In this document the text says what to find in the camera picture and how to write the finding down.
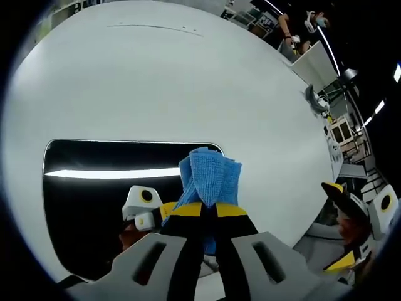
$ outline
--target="face mask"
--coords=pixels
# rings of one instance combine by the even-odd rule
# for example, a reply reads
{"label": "face mask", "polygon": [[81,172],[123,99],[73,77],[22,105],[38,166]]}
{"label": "face mask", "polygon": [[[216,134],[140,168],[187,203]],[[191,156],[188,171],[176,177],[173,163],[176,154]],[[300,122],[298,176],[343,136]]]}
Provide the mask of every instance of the face mask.
{"label": "face mask", "polygon": [[325,19],[324,19],[324,17],[317,17],[316,18],[316,23],[318,23],[318,25],[320,26],[320,27],[326,27],[326,23],[325,23]]}

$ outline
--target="blue microfiber towel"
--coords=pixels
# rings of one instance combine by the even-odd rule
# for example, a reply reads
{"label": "blue microfiber towel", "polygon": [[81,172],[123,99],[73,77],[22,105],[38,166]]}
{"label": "blue microfiber towel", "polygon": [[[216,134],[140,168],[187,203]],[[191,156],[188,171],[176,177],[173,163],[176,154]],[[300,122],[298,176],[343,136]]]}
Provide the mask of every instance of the blue microfiber towel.
{"label": "blue microfiber towel", "polygon": [[[201,147],[193,150],[179,163],[184,188],[174,209],[201,200],[208,208],[216,202],[238,205],[238,179],[241,163],[221,153]],[[213,238],[204,242],[205,253],[214,254]]]}

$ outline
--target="fluorescent light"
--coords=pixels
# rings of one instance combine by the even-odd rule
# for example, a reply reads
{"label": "fluorescent light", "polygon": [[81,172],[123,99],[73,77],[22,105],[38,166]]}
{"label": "fluorescent light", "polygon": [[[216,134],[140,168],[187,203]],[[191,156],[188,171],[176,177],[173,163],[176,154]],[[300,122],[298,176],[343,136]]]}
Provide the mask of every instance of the fluorescent light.
{"label": "fluorescent light", "polygon": [[368,123],[371,122],[371,121],[372,121],[372,118],[369,117],[369,118],[363,123],[363,126],[366,127],[366,126],[368,125]]}
{"label": "fluorescent light", "polygon": [[340,69],[338,69],[337,61],[336,61],[336,59],[335,59],[335,57],[334,57],[334,54],[333,54],[333,52],[332,52],[332,50],[331,50],[330,45],[329,45],[328,42],[327,42],[326,36],[325,36],[325,34],[322,32],[320,26],[318,26],[318,31],[320,32],[321,36],[323,37],[324,41],[326,42],[328,51],[330,52],[331,57],[333,58],[334,65],[336,66],[336,70],[337,70],[337,75],[340,75]]}
{"label": "fluorescent light", "polygon": [[376,114],[379,113],[380,110],[381,110],[383,107],[384,107],[384,101],[382,100],[382,101],[378,104],[377,108],[375,109],[375,113],[376,113]]}
{"label": "fluorescent light", "polygon": [[268,0],[265,0],[267,3],[269,3],[270,5],[272,5],[272,7],[277,10],[280,14],[283,14],[282,11],[280,11],[276,6],[274,6],[272,3],[270,3]]}
{"label": "fluorescent light", "polygon": [[401,66],[400,64],[397,64],[397,67],[395,68],[394,71],[394,80],[398,83],[401,77]]}
{"label": "fluorescent light", "polygon": [[171,177],[179,175],[180,169],[178,167],[139,169],[136,171],[76,171],[63,169],[45,174],[45,176],[69,177],[75,179],[146,179],[149,177]]}

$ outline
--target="white curved panel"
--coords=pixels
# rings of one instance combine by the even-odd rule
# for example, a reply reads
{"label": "white curved panel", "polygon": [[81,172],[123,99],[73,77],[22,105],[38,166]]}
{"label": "white curved panel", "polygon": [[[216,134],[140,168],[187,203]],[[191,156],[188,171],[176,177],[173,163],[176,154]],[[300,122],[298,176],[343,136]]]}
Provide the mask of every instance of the white curved panel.
{"label": "white curved panel", "polygon": [[293,246],[325,202],[320,182],[332,180],[305,88],[277,51],[203,11],[153,1],[84,9],[26,57],[5,104],[4,180],[24,238],[56,281],[68,275],[43,212],[52,139],[196,141],[243,163],[240,205]]}

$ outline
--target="blue cloth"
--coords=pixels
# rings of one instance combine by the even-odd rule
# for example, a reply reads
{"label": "blue cloth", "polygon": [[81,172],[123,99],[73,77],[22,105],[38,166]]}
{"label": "blue cloth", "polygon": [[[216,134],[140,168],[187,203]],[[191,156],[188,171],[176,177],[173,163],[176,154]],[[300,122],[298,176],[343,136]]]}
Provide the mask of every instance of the blue cloth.
{"label": "blue cloth", "polygon": [[[208,208],[216,202],[238,205],[241,165],[207,147],[193,150],[179,163],[184,192],[174,209],[199,200]],[[214,254],[216,243],[213,238],[207,238],[204,243],[205,253]]]}

